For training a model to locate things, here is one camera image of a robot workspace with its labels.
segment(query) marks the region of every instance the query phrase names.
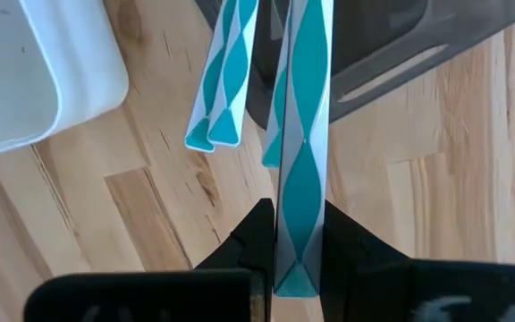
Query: teal and white striped strip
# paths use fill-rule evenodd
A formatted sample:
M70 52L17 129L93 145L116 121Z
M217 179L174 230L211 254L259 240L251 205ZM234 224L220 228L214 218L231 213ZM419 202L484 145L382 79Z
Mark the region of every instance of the teal and white striped strip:
M190 124L184 138L184 144L187 148L203 152L213 152L215 149L214 145L207 140L207 132L220 72L224 64L226 41L230 34L235 5L236 0L222 1L222 7L215 23L210 51L207 55L206 66L202 73L194 109L190 117Z
M269 118L267 120L266 148L262 158L262 164L267 167L279 167L282 158L282 123L285 110L285 89L287 87L290 19L291 10L288 10L287 18L285 19L285 30L283 31L282 50L279 54L277 74L275 75L274 96L272 97L272 105L269 109Z
M210 114L207 138L214 144L240 145L257 15L258 0L237 0Z
M319 293L325 219L333 0L293 0L274 291Z

